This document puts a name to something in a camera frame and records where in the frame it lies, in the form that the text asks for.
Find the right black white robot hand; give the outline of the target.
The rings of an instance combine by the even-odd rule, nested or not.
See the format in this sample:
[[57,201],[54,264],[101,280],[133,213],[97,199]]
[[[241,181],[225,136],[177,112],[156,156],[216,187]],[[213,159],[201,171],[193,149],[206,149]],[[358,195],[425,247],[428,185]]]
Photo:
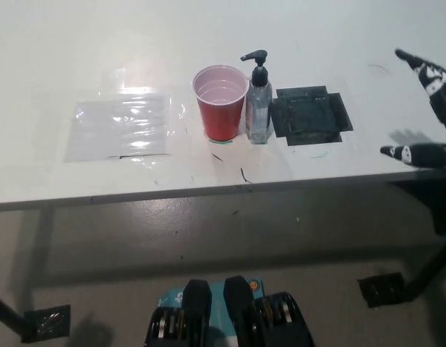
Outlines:
[[[432,110],[446,130],[446,69],[400,48],[395,55],[417,74]],[[446,143],[382,146],[380,153],[415,168],[446,169]]]

